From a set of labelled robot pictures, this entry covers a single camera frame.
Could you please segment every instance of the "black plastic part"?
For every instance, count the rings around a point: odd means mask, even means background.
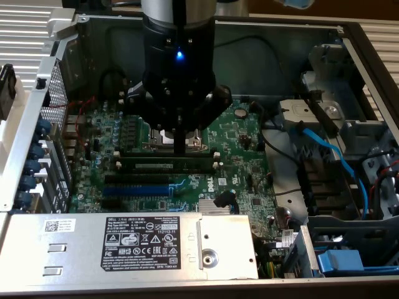
[[[93,151],[96,151],[96,152],[100,151],[100,140],[99,139],[94,139]]]
[[[240,135],[239,142],[242,144],[244,149],[247,151],[252,143],[252,138],[248,135]]]
[[[85,143],[85,159],[90,161],[92,159],[90,142]]]
[[[266,144],[262,138],[261,134],[257,135],[257,145],[256,145],[256,151],[265,151],[266,150]]]
[[[16,96],[17,79],[11,64],[6,64],[0,71],[0,120],[7,120]]]
[[[37,78],[36,79],[36,89],[45,89],[46,87],[46,82],[47,79],[46,78]]]
[[[252,177],[252,174],[247,175],[247,186],[248,188],[252,188],[254,186],[254,179]]]
[[[213,201],[216,207],[226,207],[228,205],[234,207],[234,214],[239,215],[239,206],[236,200],[235,193],[231,191],[225,191]]]

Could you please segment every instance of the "ventilation grille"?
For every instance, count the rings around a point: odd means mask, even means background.
[[[64,127],[68,98],[62,81],[59,62],[56,61],[51,73],[49,86],[50,105],[42,107],[41,115],[45,120],[56,123],[60,128]]]

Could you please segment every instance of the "red wire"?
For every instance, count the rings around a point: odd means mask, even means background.
[[[387,168],[384,168],[381,171],[381,174],[386,173],[391,167],[394,167],[395,165],[399,164],[399,160],[394,161],[391,165],[389,165]],[[375,183],[377,182],[377,180],[374,182],[374,185],[371,187],[370,189],[370,193],[368,195],[368,203],[371,204],[372,200],[373,200],[373,195],[374,195],[374,189],[375,189]]]
[[[90,103],[92,103],[92,102],[94,102],[94,101],[95,101],[95,97],[92,96],[89,100],[87,100],[87,101],[81,106],[81,108],[80,108],[80,110],[79,110],[79,114],[77,115],[77,118],[76,118],[76,121],[75,121],[75,131],[76,131],[76,134],[77,134],[79,143],[80,143],[80,145],[82,145],[83,147],[85,147],[85,143],[84,143],[84,141],[83,141],[83,138],[82,138],[81,135],[79,134],[79,128],[78,128],[78,126],[77,126],[77,122],[78,122],[78,120],[79,120],[79,117],[83,114],[84,108],[85,108],[88,104],[90,104]]]

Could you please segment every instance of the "black cable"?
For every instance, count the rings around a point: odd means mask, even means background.
[[[237,201],[233,202],[233,207],[234,207],[234,215],[239,215],[239,206]]]
[[[287,194],[290,194],[290,193],[294,193],[294,192],[298,192],[298,191],[302,191],[301,189],[294,189],[294,190],[290,190],[290,191],[286,191],[286,192],[281,192],[281,193],[270,193],[270,194],[268,194],[268,195],[270,195],[270,196],[272,196],[272,195],[274,195],[274,196],[282,196],[282,195],[287,195]]]
[[[121,76],[122,80],[126,80],[126,74],[125,72],[120,68],[120,67],[110,67],[108,69],[105,69],[101,76],[100,76],[100,80],[99,80],[99,100],[105,100],[105,94],[104,94],[104,81],[105,78],[107,78],[108,75],[110,74],[118,74],[119,76]]]
[[[381,156],[386,156],[388,154],[395,154],[395,151],[393,149],[391,149],[390,151],[382,151],[381,153],[375,153],[375,154],[366,155],[363,158],[361,158],[358,161],[358,163],[361,165],[361,164],[363,164],[364,161],[366,161],[368,159],[377,158],[377,157],[381,157]]]
[[[227,45],[232,45],[232,44],[235,44],[237,42],[241,42],[242,40],[246,40],[246,39],[256,39],[256,40],[259,40],[259,41],[263,42],[265,45],[267,45],[267,47],[272,51],[274,58],[277,60],[277,62],[279,64],[279,68],[280,68],[281,74],[290,83],[293,91],[297,92],[296,86],[291,82],[290,77],[284,71],[282,60],[280,59],[280,56],[279,56],[276,48],[267,39],[265,39],[263,36],[257,36],[257,35],[242,36],[242,37],[239,37],[237,39],[229,40],[228,42],[222,42],[220,44],[217,44],[217,45],[215,45],[214,48],[217,49],[217,48],[220,48],[220,47],[226,47]]]
[[[258,102],[252,102],[251,105],[256,105],[258,107],[258,109],[260,109],[261,111],[261,117],[259,120],[259,133],[263,138],[263,141],[265,142],[265,144],[268,145],[268,147],[270,147],[272,150],[274,150],[276,153],[281,154],[282,156],[286,157],[287,159],[290,159],[292,162],[294,162],[298,167],[300,167],[300,162],[298,160],[296,160],[294,157],[290,156],[289,154],[279,150],[278,148],[276,148],[274,145],[272,145],[269,140],[267,140],[267,138],[263,135],[262,132],[262,122],[264,121],[264,115],[265,115],[265,111],[262,107],[261,104],[259,104]]]
[[[124,2],[116,2],[111,3],[110,7],[125,7],[125,6],[141,6],[141,1],[124,1]]]
[[[374,205],[373,205],[373,219],[374,220],[378,220],[378,215],[379,215],[380,206],[381,206],[380,191],[381,191],[381,184],[382,184],[383,180],[386,178],[394,178],[397,175],[398,175],[398,171],[385,171],[384,173],[381,174],[381,176],[378,177],[377,181],[375,182]]]

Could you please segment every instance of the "robotic arm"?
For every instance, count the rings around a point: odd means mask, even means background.
[[[313,3],[278,1],[301,8]],[[184,154],[186,138],[207,128],[232,103],[230,89],[218,86],[213,73],[218,2],[237,0],[142,0],[145,73],[129,90],[126,109],[153,130],[165,130],[176,154]]]

